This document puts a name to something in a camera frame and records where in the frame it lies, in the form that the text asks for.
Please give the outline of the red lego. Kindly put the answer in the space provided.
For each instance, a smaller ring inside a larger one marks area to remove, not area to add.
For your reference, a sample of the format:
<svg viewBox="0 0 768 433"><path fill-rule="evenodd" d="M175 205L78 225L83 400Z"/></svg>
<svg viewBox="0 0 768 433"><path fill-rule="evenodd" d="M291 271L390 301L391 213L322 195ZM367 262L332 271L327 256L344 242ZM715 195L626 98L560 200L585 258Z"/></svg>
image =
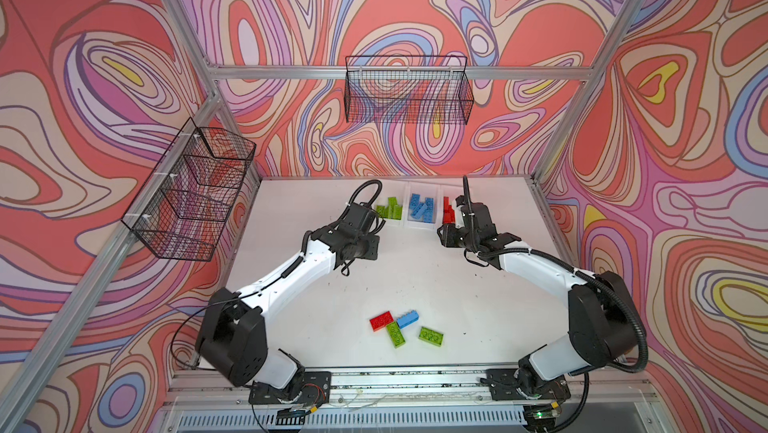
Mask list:
<svg viewBox="0 0 768 433"><path fill-rule="evenodd" d="M443 197L443 213L446 216L453 216L454 215L454 209L452 205L452 200L448 196Z"/></svg>
<svg viewBox="0 0 768 433"><path fill-rule="evenodd" d="M386 328L394 322L394 317L389 311L381 313L369 320L370 326L374 332Z"/></svg>
<svg viewBox="0 0 768 433"><path fill-rule="evenodd" d="M443 223L449 224L454 223L456 221L455 219L455 212L453 209L448 209L443 212Z"/></svg>

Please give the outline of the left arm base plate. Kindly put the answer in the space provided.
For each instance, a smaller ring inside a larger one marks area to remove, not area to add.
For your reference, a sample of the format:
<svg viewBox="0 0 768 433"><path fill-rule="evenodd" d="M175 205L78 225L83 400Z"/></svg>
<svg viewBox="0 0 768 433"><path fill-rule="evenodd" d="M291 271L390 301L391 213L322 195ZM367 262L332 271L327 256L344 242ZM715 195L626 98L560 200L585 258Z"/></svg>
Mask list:
<svg viewBox="0 0 768 433"><path fill-rule="evenodd" d="M325 370L299 372L286 387L278 389L262 382L249 386L248 403L251 405L304 405L320 406L328 402L332 373Z"/></svg>

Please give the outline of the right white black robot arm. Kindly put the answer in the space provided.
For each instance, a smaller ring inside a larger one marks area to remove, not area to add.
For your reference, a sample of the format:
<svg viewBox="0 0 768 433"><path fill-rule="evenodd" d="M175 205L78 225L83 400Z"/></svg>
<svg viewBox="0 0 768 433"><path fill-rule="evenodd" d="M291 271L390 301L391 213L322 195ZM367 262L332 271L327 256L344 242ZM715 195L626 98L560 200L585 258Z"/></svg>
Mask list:
<svg viewBox="0 0 768 433"><path fill-rule="evenodd" d="M500 233L488 207L465 192L456 198L457 220L437 230L446 248L460 248L466 260L515 274L567 309L564 336L522 357L511 386L534 399L567 375L604 367L636 374L649 362L646 328L624 279L582 270L535 249L512 233Z"/></svg>

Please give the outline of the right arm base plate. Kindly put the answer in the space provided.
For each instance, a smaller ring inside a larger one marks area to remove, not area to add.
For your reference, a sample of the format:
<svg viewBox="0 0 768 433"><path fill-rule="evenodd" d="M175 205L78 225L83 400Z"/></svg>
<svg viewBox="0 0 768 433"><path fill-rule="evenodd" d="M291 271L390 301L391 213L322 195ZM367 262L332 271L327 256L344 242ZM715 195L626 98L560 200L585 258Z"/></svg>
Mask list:
<svg viewBox="0 0 768 433"><path fill-rule="evenodd" d="M487 387L494 401L565 401L571 398L567 381L563 376L553 380L542 380L527 369L487 369L479 378Z"/></svg>

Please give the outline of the blue lego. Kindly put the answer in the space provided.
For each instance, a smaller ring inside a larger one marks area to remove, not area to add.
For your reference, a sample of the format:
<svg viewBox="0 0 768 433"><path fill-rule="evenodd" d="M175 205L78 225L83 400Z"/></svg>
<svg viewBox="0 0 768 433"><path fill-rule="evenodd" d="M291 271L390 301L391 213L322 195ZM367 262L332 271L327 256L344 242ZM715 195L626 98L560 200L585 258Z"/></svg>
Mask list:
<svg viewBox="0 0 768 433"><path fill-rule="evenodd" d="M420 220L424 223L434 222L434 199L426 197L422 203Z"/></svg>
<svg viewBox="0 0 768 433"><path fill-rule="evenodd" d="M411 209L416 209L419 206L419 204L420 204L420 195L417 193L412 193L410 196L409 207Z"/></svg>
<svg viewBox="0 0 768 433"><path fill-rule="evenodd" d="M422 210L425 204L422 202L410 203L408 210L408 218L412 221L420 220L422 218Z"/></svg>
<svg viewBox="0 0 768 433"><path fill-rule="evenodd" d="M411 310L408 313L398 317L396 323L400 329L404 329L419 320L419 314L415 310Z"/></svg>

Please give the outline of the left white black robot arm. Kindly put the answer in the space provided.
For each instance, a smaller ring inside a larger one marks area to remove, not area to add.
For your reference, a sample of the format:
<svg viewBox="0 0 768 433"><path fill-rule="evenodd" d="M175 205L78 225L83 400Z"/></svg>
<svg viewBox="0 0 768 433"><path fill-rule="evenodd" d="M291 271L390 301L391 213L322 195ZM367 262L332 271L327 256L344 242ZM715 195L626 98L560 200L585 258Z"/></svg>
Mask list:
<svg viewBox="0 0 768 433"><path fill-rule="evenodd" d="M278 402L297 400L310 388L325 401L298 359L268 346L268 324L315 281L335 270L347 276L358 259L377 259L385 220L374 203L382 189L378 179L364 182L339 217L306 231L299 251L272 272L237 291L216 291L203 309L196 353L234 387L256 387Z"/></svg>

